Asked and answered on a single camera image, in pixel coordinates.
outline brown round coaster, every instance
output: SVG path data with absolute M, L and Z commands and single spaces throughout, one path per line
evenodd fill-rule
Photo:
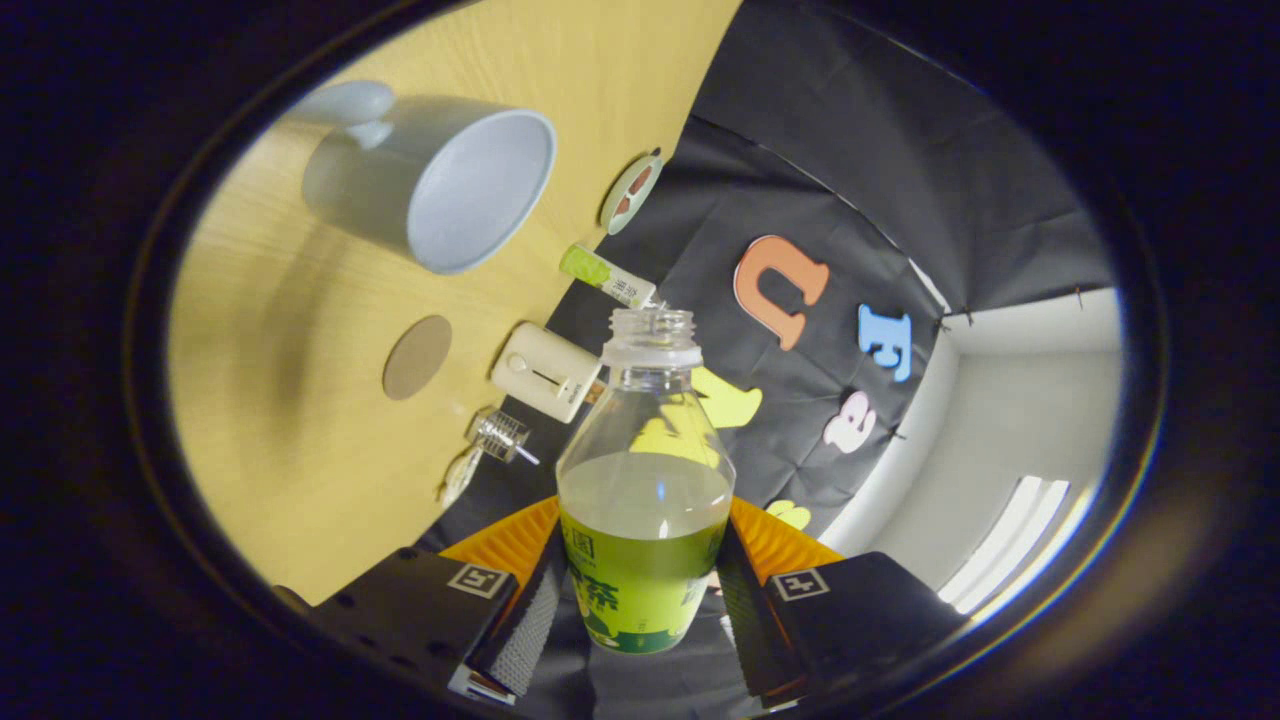
M 440 315 L 413 323 L 396 341 L 383 369 L 383 392 L 392 400 L 406 400 L 435 377 L 449 355 L 453 327 Z

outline small bottle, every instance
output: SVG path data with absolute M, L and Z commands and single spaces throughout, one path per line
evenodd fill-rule
M 634 310 L 666 305 L 657 296 L 658 286 L 632 275 L 581 245 L 571 245 L 564 251 L 561 258 L 561 270 Z
M 694 392 L 692 313 L 614 310 L 609 386 L 556 466 L 579 610 L 605 648 L 680 643 L 707 591 L 733 465 Z

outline mug handle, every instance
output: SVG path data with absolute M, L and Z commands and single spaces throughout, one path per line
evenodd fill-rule
M 352 81 L 321 87 L 300 100 L 284 117 L 303 123 L 337 126 L 365 150 L 376 147 L 392 132 L 383 120 L 396 105 L 396 92 L 381 82 Z

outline wooden table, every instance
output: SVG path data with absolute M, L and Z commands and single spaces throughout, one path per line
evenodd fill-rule
M 440 515 L 448 464 L 521 320 L 545 323 L 573 242 L 603 237 L 604 193 L 635 156 L 669 156 L 737 0 L 485 0 L 412 28 L 333 78 L 540 110 L 559 152 L 547 191 L 480 268 L 433 275 L 319 223 L 301 196 L 323 129 L 282 120 L 218 190 L 183 261 L 168 346 L 195 482 L 264 579 L 316 603 Z M 602 302 L 608 300 L 602 296 Z M 387 356 L 444 315 L 453 346 L 389 400 Z

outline mug rim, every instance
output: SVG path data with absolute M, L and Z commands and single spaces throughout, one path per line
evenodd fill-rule
M 521 209 L 518 217 L 511 224 L 511 227 L 507 228 L 506 232 L 503 232 L 499 237 L 497 237 L 483 252 L 460 264 L 442 265 L 439 263 L 430 261 L 430 259 L 428 258 L 422 258 L 413 243 L 413 236 L 411 233 L 411 228 L 406 228 L 406 241 L 408 242 L 410 252 L 413 255 L 413 259 L 417 260 L 417 263 L 424 268 L 426 268 L 428 270 L 438 275 L 457 275 L 467 270 L 471 270 L 474 268 L 477 268 L 479 265 L 481 265 L 483 263 L 497 255 L 497 252 L 502 250 L 507 245 L 507 242 L 509 242 L 511 238 L 516 236 L 517 232 L 520 232 L 520 228 L 525 225 L 525 220 L 529 219 L 529 215 L 532 214 L 534 208 L 536 208 L 538 202 L 541 200 L 543 191 L 547 190 L 547 183 L 550 181 L 552 169 L 556 165 L 556 154 L 559 149 L 558 138 L 556 136 L 556 126 L 552 124 L 550 119 L 547 115 L 539 113 L 538 110 L 531 110 L 529 108 L 504 108 L 495 113 L 488 113 L 467 123 L 466 127 L 453 133 L 452 137 L 449 137 L 443 145 L 440 145 L 439 149 L 436 149 L 434 154 L 431 154 L 431 159 L 426 163 L 426 167 L 422 168 L 422 173 L 419 176 L 417 182 L 413 186 L 413 192 L 412 195 L 410 195 L 408 215 L 410 217 L 413 215 L 413 206 L 421 199 L 420 193 L 422 191 L 422 186 L 424 183 L 426 183 L 426 179 L 431 176 L 436 165 L 436 161 L 439 160 L 440 155 L 444 152 L 445 149 L 448 149 L 454 142 L 460 142 L 461 138 L 463 138 L 465 136 L 475 133 L 479 128 L 483 128 L 484 126 L 513 117 L 529 118 L 536 122 L 538 126 L 541 127 L 543 131 L 545 131 L 547 133 L 548 151 L 545 161 L 541 168 L 540 177 L 538 179 L 538 187 L 534 190 L 532 193 L 530 193 L 529 200 L 525 204 L 524 209 Z

